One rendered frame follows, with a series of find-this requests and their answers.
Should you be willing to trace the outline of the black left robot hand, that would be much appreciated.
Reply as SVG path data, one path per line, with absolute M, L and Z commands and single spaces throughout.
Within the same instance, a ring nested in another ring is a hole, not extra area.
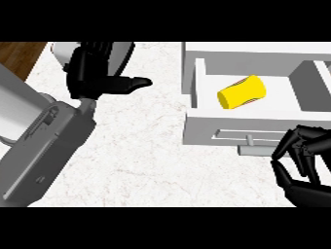
M 152 82 L 144 77 L 108 75 L 108 60 L 116 42 L 82 42 L 74 49 L 70 62 L 64 66 L 67 87 L 73 99 L 96 100 L 102 94 L 130 94 L 150 87 Z

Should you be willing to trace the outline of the white drawer box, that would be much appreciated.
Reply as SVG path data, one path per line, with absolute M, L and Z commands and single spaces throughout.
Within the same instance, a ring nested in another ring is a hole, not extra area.
M 197 107 L 189 115 L 203 118 L 297 120 L 331 122 L 331 73 L 322 61 L 307 61 L 288 77 L 262 76 L 266 96 L 234 110 L 222 108 L 217 91 L 244 76 L 209 75 L 206 61 L 195 60 L 194 86 Z

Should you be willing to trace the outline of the yellow cup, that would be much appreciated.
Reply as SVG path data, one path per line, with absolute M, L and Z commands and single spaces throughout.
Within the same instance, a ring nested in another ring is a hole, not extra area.
M 217 91 L 223 109 L 237 109 L 266 96 L 266 86 L 256 75 L 250 75 Z

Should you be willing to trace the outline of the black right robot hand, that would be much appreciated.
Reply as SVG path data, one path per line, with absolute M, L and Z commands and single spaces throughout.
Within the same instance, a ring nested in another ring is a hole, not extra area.
M 296 180 L 279 162 L 290 154 L 302 177 Z M 290 129 L 272 154 L 272 168 L 278 186 L 284 189 L 285 198 L 296 207 L 331 207 L 331 187 L 321 184 L 315 168 L 315 157 L 321 156 L 331 172 L 331 129 L 297 125 Z

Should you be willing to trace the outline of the white cabinet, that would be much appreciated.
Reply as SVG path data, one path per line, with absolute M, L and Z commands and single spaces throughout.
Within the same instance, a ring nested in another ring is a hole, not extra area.
M 198 58 L 210 75 L 287 77 L 306 60 L 324 61 L 331 72 L 331 42 L 183 42 L 182 94 L 192 91 Z

